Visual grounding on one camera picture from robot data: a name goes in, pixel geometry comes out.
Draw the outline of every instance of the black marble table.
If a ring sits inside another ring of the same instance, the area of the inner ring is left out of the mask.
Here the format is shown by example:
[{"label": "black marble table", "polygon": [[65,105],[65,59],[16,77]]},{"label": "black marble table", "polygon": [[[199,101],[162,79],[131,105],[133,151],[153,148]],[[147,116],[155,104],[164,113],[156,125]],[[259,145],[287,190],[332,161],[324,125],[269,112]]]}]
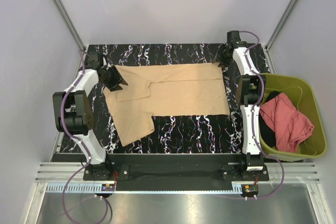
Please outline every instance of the black marble table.
[{"label": "black marble table", "polygon": [[[220,44],[90,45],[114,65],[152,66],[211,62]],[[252,49],[251,58],[260,72],[269,72],[261,45]],[[223,69],[230,115],[153,116],[155,131],[125,147],[120,143],[105,97],[103,85],[89,94],[98,141],[111,153],[239,153],[243,146],[243,119],[235,102],[239,80],[235,63]],[[67,136],[60,153],[81,153]]]}]

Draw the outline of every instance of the metal floor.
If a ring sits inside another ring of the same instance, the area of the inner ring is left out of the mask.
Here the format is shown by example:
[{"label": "metal floor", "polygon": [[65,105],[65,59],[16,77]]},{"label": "metal floor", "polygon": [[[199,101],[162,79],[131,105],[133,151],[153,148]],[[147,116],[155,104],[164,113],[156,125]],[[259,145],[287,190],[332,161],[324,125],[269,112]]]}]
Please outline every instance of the metal floor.
[{"label": "metal floor", "polygon": [[[260,185],[259,195],[274,190]],[[70,209],[90,194],[67,194]],[[274,196],[261,200],[231,200],[220,195],[115,194],[108,198],[113,208],[103,223],[122,224],[311,224],[318,223],[304,184],[284,184]],[[96,223],[105,206],[98,199],[83,202],[70,212],[80,223]],[[70,223],[63,213],[60,193],[46,193],[38,224]]]}]

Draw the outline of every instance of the beige garment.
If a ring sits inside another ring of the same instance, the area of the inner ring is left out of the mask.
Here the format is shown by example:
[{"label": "beige garment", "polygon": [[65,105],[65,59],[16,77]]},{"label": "beige garment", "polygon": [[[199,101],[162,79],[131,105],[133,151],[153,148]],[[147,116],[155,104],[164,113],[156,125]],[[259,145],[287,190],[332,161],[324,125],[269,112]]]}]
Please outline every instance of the beige garment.
[{"label": "beige garment", "polygon": [[103,92],[122,146],[151,134],[155,115],[229,114],[218,64],[116,67],[129,85]]}]

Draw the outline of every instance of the white wall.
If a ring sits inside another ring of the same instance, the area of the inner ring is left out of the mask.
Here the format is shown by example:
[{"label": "white wall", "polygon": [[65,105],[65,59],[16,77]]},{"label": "white wall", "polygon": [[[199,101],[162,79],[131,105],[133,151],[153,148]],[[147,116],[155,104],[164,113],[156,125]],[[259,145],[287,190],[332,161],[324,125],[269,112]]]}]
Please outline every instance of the white wall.
[{"label": "white wall", "polygon": [[336,220],[336,0],[300,0],[271,48],[279,74],[306,79],[313,87],[329,150],[316,160]]},{"label": "white wall", "polygon": [[56,135],[52,94],[79,54],[52,0],[1,0],[0,10],[0,223],[18,224]]},{"label": "white wall", "polygon": [[266,43],[290,0],[62,0],[85,44],[210,43],[251,30]]}]

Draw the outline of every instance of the green laundry basket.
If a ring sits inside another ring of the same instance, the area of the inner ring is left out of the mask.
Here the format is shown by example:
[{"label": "green laundry basket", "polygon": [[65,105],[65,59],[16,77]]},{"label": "green laundry basket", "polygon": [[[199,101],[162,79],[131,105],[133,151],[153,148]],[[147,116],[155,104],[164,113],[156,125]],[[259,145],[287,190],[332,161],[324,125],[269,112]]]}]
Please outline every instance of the green laundry basket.
[{"label": "green laundry basket", "polygon": [[270,73],[263,75],[266,76],[266,87],[262,103],[271,92],[284,92],[297,110],[302,112],[314,125],[312,135],[299,145],[296,153],[280,152],[275,147],[271,148],[260,136],[264,152],[270,156],[290,162],[323,156],[327,150],[327,142],[312,88],[299,78]]}]

